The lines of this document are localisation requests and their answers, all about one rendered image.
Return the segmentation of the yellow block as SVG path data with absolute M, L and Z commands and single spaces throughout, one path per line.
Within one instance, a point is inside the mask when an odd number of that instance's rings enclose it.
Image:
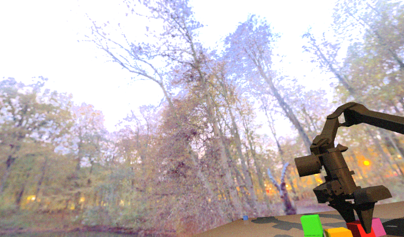
M 326 237 L 353 237 L 350 230 L 340 227 L 332 229 L 324 229 Z

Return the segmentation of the pink block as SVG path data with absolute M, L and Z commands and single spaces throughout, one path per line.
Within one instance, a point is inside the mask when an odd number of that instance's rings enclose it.
M 372 218 L 372 228 L 376 237 L 386 235 L 380 218 Z

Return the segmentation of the red block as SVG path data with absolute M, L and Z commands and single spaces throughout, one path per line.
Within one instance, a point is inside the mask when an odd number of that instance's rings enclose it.
M 376 237 L 373 228 L 371 227 L 371 233 L 367 234 L 360 221 L 346 223 L 346 226 L 351 231 L 353 237 Z

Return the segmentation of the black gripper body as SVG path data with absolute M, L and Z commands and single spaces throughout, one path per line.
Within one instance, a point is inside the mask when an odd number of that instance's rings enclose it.
M 392 198 L 392 195 L 388 188 L 383 185 L 361 188 L 361 186 L 356 186 L 355 181 L 352 177 L 355 172 L 349 170 L 348 167 L 335 169 L 333 171 L 326 172 L 327 176 L 324 176 L 325 180 L 334 181 L 335 178 L 339 177 L 346 185 L 348 193 L 347 195 L 342 195 L 344 192 L 336 196 L 330 204 L 339 204 L 346 202 L 346 199 L 354 199 L 354 203 L 365 203 L 374 202 L 378 200 Z

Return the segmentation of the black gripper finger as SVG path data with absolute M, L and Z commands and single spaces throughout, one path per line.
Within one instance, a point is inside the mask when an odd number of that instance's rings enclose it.
M 349 206 L 356 211 L 361 225 L 367 234 L 371 233 L 372 217 L 376 202 L 377 201 L 349 204 Z
M 328 206 L 336 209 L 341 214 L 346 223 L 349 223 L 356 221 L 354 210 L 352 207 L 349 206 L 349 204 L 352 204 L 352 201 L 346 201 L 339 204 L 328 204 Z

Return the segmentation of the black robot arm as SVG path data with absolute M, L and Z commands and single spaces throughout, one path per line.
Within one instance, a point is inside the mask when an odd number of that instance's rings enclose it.
M 345 122 L 339 123 L 338 117 L 344 114 Z M 367 123 L 404 135 L 404 117 L 370 111 L 364 105 L 349 102 L 338 107 L 327 116 L 322 133 L 317 135 L 310 146 L 311 155 L 294 158 L 300 177 L 321 173 L 322 166 L 326 172 L 348 167 L 342 155 L 348 147 L 337 144 L 334 140 L 340 126 L 350 127 L 354 124 Z M 348 190 L 341 178 L 326 180 L 313 189 L 319 201 L 332 201 L 336 196 Z

